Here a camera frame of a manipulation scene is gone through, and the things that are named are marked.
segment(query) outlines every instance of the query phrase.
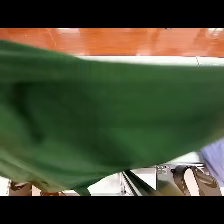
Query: lavender cloth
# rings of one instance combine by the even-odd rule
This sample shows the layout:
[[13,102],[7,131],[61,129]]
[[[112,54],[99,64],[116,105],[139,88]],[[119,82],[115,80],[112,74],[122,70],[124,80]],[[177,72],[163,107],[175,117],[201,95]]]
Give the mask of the lavender cloth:
[[201,149],[201,154],[210,174],[220,187],[224,186],[224,138]]

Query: dark green garment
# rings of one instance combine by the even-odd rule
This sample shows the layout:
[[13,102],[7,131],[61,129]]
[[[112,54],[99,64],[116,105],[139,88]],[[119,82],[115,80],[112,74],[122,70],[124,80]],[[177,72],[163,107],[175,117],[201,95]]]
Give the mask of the dark green garment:
[[96,62],[0,40],[0,175],[83,190],[224,134],[224,68]]

